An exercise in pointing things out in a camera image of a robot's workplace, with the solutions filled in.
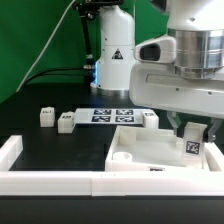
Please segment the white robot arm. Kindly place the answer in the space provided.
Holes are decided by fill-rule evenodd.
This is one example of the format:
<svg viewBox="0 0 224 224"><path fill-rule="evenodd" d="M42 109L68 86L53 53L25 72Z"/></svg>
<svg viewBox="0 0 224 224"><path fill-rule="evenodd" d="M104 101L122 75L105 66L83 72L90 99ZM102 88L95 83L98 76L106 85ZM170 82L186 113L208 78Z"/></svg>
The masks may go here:
<svg viewBox="0 0 224 224"><path fill-rule="evenodd" d="M168 15L166 32L133 50L136 63L122 80L106 64L119 55L110 48L97 63L93 86L102 93L129 86L138 106L207 116L211 141L224 121L224 0L150 0Z"/></svg>

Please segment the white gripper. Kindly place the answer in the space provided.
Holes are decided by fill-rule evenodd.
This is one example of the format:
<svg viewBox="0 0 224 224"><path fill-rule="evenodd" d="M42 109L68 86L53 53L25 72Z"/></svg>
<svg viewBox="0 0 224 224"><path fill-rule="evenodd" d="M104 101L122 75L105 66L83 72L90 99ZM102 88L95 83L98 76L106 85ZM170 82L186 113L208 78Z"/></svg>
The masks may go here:
<svg viewBox="0 0 224 224"><path fill-rule="evenodd" d="M166 110L177 137L182 136L182 122L177 112L213 117L208 142L224 119L224 69L212 79L183 78L171 64L136 63L131 70L129 95L137 106Z"/></svg>

